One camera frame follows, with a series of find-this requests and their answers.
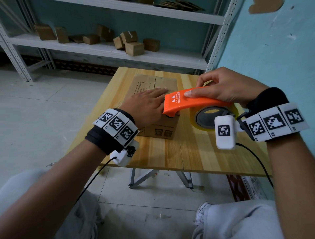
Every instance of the table leg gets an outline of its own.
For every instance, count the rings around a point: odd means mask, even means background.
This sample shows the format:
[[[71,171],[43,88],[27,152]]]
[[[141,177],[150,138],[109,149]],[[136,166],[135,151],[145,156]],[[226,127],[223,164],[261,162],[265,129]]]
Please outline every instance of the table leg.
[[[158,172],[158,170],[154,170],[154,169],[149,169],[146,173],[144,173],[143,175],[139,176],[136,180],[135,180],[135,168],[132,168],[130,171],[130,184],[128,185],[129,188],[134,189],[135,187],[137,187],[139,184],[143,183],[144,181],[146,181],[149,177],[151,177],[152,175],[154,175],[156,172]]]
[[[186,175],[183,171],[175,172],[177,173],[177,175],[179,176],[179,178],[181,179],[186,188],[194,189],[194,186],[192,184],[192,176],[190,172],[186,173]]]

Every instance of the forearm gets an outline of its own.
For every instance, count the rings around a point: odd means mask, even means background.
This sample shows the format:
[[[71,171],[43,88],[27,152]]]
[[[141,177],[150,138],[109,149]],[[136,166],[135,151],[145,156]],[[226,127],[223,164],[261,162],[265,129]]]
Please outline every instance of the forearm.
[[[105,156],[96,145],[82,141],[0,217],[0,237],[54,235]]]
[[[315,238],[315,160],[299,134],[267,143],[286,239]]]

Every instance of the person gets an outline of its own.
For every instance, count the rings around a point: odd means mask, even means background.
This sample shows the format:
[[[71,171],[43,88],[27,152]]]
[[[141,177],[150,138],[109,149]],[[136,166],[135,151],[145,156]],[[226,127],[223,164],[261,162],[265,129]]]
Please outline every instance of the person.
[[[187,97],[206,96],[246,107],[268,86],[227,68],[198,78]],[[166,89],[133,95],[120,109],[137,127],[161,117]],[[193,238],[315,238],[315,161],[299,133],[267,142],[276,204],[244,201],[222,205],[203,203],[196,214]],[[106,153],[88,140],[46,172],[26,172],[0,190],[0,238],[96,238],[100,213],[86,191],[76,200]]]

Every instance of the person's left arm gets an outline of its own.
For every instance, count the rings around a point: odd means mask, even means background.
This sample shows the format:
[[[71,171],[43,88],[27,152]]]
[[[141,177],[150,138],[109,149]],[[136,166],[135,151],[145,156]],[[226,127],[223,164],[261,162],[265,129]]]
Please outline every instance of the person's left arm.
[[[153,124],[161,118],[166,91],[133,95],[120,109],[134,118],[137,127]],[[83,140],[0,217],[0,238],[53,237],[105,156],[99,147]]]

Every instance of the black cable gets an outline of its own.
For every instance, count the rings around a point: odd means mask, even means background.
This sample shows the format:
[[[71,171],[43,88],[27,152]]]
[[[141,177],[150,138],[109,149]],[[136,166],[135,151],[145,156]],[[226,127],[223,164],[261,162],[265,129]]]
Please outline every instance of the black cable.
[[[117,157],[112,157],[110,160],[107,161],[106,164],[104,164],[104,166],[97,172],[97,174],[92,178],[92,180],[89,182],[89,184],[85,187],[85,189],[83,190],[83,192],[80,194],[80,196],[78,197],[76,203],[79,201],[80,197],[83,195],[83,193],[87,190],[87,188],[90,186],[90,184],[93,182],[93,180],[96,178],[96,176],[103,170],[103,168],[105,168],[105,166],[112,161],[113,159],[116,159]]]
[[[271,179],[270,179],[270,177],[269,177],[269,174],[268,174],[268,172],[267,172],[265,166],[263,165],[263,163],[262,163],[262,162],[260,161],[260,159],[257,157],[257,155],[256,155],[253,151],[251,151],[249,148],[247,148],[245,145],[242,145],[241,143],[236,143],[236,145],[241,146],[241,147],[247,149],[249,152],[252,153],[252,155],[255,156],[255,158],[258,160],[258,162],[259,162],[260,165],[262,166],[263,170],[265,171],[265,174],[266,174],[266,176],[267,176],[267,178],[268,178],[268,180],[269,180],[269,182],[270,182],[270,185],[273,187],[273,183],[272,183],[272,181],[271,181]]]

